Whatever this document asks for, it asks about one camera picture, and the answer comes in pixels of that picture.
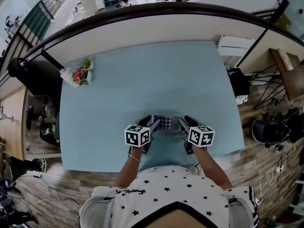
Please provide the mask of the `white star-print shirt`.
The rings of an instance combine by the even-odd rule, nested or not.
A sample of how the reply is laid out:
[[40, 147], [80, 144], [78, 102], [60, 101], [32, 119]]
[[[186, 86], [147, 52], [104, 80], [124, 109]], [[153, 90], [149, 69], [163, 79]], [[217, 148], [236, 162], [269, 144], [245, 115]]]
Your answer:
[[207, 228], [257, 228], [252, 187], [223, 190], [182, 166], [159, 166], [138, 174], [126, 188], [98, 186], [81, 207], [81, 228], [145, 228], [182, 210]]

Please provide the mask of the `black office chair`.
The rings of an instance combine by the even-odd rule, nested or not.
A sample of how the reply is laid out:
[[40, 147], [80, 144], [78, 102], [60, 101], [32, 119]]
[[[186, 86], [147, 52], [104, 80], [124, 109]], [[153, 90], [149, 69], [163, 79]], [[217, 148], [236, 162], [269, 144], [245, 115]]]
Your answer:
[[62, 80], [24, 58], [13, 58], [9, 62], [8, 73], [10, 77], [17, 78], [33, 95], [48, 95], [53, 99], [61, 95]]

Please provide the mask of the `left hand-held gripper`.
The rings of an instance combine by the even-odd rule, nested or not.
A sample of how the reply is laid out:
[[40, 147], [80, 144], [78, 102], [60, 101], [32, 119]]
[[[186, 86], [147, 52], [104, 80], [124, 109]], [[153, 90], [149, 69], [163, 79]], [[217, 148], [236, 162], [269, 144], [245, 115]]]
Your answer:
[[129, 154], [133, 148], [143, 148], [143, 154], [147, 154], [152, 142], [152, 134], [156, 132], [160, 120], [155, 120], [149, 127], [152, 116], [147, 115], [138, 120], [138, 125], [128, 125], [124, 130], [125, 144], [129, 146]]

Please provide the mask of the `black patterned bag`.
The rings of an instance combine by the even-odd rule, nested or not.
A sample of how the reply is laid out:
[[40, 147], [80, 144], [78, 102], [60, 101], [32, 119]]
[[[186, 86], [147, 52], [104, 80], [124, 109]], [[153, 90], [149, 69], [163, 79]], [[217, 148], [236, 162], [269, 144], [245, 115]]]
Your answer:
[[55, 136], [51, 134], [50, 128], [53, 124], [42, 122], [40, 124], [40, 138], [45, 142], [57, 146], [60, 146], [60, 140], [55, 139]]

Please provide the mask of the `pink flowers in white pot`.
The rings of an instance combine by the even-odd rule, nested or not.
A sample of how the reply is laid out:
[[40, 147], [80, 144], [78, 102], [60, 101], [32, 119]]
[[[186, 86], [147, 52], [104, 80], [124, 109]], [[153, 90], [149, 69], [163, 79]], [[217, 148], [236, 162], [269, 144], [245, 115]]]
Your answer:
[[92, 79], [93, 62], [86, 57], [80, 67], [77, 67], [73, 72], [72, 81], [77, 86], [89, 85]]

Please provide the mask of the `black handrail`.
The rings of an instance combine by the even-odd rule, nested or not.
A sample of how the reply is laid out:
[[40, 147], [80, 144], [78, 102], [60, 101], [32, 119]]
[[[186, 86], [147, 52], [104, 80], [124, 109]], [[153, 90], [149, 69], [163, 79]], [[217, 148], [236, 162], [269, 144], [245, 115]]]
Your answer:
[[292, 41], [304, 47], [298, 37], [292, 33], [280, 29], [277, 25], [269, 20], [263, 19], [255, 15], [255, 13], [247, 13], [237, 9], [231, 9], [224, 6], [212, 5], [197, 2], [159, 2], [142, 5], [135, 5], [107, 11], [101, 14], [91, 16], [87, 19], [67, 26], [60, 31], [54, 33], [50, 37], [44, 39], [41, 43], [34, 46], [34, 51], [39, 50], [45, 45], [58, 40], [59, 42], [75, 36], [78, 33], [83, 33], [87, 30], [97, 28], [99, 26], [127, 20], [150, 16], [172, 15], [172, 14], [194, 14], [194, 15], [209, 15], [222, 17], [227, 19], [235, 19], [247, 23], [251, 23], [266, 29], [270, 29], [279, 33]]

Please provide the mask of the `black and white sneaker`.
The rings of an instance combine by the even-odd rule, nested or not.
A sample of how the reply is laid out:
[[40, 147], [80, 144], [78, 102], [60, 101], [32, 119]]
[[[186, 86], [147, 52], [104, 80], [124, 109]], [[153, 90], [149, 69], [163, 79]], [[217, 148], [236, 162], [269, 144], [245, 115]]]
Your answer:
[[36, 165], [36, 171], [46, 173], [47, 172], [47, 160], [46, 158], [42, 159], [33, 159], [33, 162]]

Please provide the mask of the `wooden side table black legs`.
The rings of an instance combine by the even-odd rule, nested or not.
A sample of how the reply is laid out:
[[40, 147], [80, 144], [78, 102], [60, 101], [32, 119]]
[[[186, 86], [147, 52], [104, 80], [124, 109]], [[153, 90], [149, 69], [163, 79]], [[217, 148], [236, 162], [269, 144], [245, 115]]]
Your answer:
[[287, 71], [277, 49], [270, 48], [268, 51], [274, 63], [250, 76], [251, 83], [254, 81], [266, 83], [263, 94], [253, 106], [254, 109], [261, 107], [281, 93], [284, 93], [282, 101], [304, 96], [304, 60], [300, 61], [298, 58], [294, 70]]

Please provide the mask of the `person's right forearm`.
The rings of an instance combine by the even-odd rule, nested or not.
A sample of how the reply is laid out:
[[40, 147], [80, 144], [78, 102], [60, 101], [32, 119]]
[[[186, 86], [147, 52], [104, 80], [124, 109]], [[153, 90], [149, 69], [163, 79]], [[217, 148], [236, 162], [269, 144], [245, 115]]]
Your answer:
[[211, 179], [223, 190], [231, 189], [232, 184], [228, 176], [221, 169], [221, 167], [214, 161], [214, 159], [210, 156], [208, 151], [204, 148], [199, 148], [197, 146], [193, 146], [192, 149], [206, 177]]

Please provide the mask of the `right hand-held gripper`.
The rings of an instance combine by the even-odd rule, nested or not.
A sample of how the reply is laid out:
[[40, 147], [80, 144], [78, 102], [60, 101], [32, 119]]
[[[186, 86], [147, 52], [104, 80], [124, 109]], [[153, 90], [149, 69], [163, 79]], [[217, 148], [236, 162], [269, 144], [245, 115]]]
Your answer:
[[178, 120], [180, 129], [186, 135], [184, 137], [184, 148], [187, 154], [193, 153], [193, 146], [205, 150], [212, 146], [215, 136], [215, 131], [212, 128], [204, 126], [204, 124], [188, 115], [185, 115], [184, 119], [179, 117]]

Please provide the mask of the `round black bag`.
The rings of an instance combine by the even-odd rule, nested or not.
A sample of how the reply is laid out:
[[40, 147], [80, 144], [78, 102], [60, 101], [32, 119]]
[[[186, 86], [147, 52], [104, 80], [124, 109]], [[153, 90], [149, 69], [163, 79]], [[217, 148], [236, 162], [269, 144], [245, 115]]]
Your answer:
[[290, 134], [290, 128], [283, 121], [265, 122], [263, 120], [254, 120], [251, 125], [251, 136], [263, 144], [277, 144], [285, 141]]

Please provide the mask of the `person's left forearm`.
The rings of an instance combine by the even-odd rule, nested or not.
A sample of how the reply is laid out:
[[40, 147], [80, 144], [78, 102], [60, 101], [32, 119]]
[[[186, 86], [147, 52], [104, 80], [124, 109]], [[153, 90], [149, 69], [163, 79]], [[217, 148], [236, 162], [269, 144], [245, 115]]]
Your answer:
[[117, 175], [114, 182], [115, 187], [121, 189], [127, 188], [136, 179], [142, 154], [143, 148], [133, 148], [131, 150], [131, 153], [128, 154], [127, 161]]

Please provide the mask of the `flat cardboard box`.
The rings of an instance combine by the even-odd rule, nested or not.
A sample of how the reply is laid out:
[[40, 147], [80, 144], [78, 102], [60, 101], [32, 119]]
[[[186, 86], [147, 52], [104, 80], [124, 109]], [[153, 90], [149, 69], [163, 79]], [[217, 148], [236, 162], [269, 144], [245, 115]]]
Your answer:
[[283, 49], [279, 48], [278, 53], [284, 63], [284, 66], [287, 71], [292, 71], [295, 68], [295, 63], [298, 60], [298, 57], [296, 55], [290, 54], [285, 52]]

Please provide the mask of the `white box under partition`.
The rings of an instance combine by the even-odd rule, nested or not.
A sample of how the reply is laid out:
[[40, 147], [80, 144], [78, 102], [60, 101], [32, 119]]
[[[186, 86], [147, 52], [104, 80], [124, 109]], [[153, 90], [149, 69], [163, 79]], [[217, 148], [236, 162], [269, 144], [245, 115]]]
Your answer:
[[222, 35], [217, 43], [218, 52], [225, 66], [236, 67], [255, 43], [255, 39]]

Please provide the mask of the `black bag with purple print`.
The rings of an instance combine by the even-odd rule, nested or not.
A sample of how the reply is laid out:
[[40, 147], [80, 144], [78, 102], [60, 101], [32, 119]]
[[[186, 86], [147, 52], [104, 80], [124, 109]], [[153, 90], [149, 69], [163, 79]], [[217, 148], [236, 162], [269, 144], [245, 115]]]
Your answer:
[[235, 95], [237, 105], [248, 101], [250, 82], [239, 68], [228, 68], [227, 74]]

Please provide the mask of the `light wood desk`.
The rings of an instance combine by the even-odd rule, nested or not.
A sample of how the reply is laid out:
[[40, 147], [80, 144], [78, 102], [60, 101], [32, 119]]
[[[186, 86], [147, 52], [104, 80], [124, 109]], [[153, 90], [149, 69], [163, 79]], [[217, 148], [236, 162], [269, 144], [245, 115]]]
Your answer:
[[26, 87], [22, 87], [0, 101], [0, 110], [8, 118], [0, 120], [0, 137], [5, 140], [5, 153], [24, 160], [24, 130]]

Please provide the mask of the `dark cylindrical post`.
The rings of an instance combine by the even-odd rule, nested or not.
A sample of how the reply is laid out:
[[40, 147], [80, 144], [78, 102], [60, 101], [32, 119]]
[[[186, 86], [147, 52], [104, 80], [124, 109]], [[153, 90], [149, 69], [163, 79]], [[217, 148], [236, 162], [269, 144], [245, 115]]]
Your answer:
[[288, 5], [289, 5], [288, 0], [280, 0], [279, 6], [276, 8], [269, 21], [272, 23], [277, 23], [277, 21], [283, 15]]

